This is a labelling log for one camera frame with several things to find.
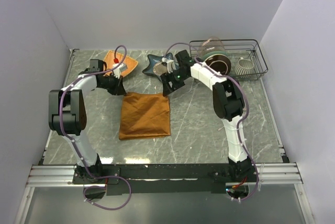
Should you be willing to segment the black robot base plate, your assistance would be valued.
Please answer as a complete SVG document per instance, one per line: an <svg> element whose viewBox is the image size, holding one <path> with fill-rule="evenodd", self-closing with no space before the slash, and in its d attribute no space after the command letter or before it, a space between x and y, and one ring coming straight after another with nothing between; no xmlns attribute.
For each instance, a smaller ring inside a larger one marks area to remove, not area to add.
<svg viewBox="0 0 335 224"><path fill-rule="evenodd" d="M210 192L224 194L227 184L256 182L253 165L214 164L103 164L90 177L75 168L73 184L101 185L107 195L138 193Z"/></svg>

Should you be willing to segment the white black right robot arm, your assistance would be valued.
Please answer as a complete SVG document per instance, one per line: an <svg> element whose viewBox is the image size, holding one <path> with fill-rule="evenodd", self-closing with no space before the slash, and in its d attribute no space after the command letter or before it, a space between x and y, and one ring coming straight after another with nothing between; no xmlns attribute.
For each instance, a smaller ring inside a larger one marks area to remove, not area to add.
<svg viewBox="0 0 335 224"><path fill-rule="evenodd" d="M199 58L191 58L186 50L176 54L175 61L163 58L167 72L160 76L163 84L163 96L168 96L185 85L192 77L212 91L213 108L221 119L228 141L228 176L234 181L245 180L253 176L253 166L244 145L242 125L245 101L239 84L219 74Z"/></svg>

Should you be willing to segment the orange cloth napkin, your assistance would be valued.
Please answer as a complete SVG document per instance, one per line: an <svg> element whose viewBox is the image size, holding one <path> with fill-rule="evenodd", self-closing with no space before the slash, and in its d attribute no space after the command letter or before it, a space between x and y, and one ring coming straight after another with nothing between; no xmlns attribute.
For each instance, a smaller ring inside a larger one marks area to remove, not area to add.
<svg viewBox="0 0 335 224"><path fill-rule="evenodd" d="M120 140L169 136L170 101L163 94L127 93L122 100Z"/></svg>

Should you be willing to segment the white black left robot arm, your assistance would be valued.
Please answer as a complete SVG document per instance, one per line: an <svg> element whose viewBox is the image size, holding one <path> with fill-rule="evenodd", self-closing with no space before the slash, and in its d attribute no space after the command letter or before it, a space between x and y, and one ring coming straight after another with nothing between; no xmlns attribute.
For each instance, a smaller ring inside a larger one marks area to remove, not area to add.
<svg viewBox="0 0 335 224"><path fill-rule="evenodd" d="M80 72L71 84L49 92L49 127L71 147L76 157L76 174L92 183L98 183L105 177L100 157L85 131L87 114L84 98L96 88L105 89L111 95L125 95L121 73L126 69L123 62L108 69L106 62L91 60L89 67Z"/></svg>

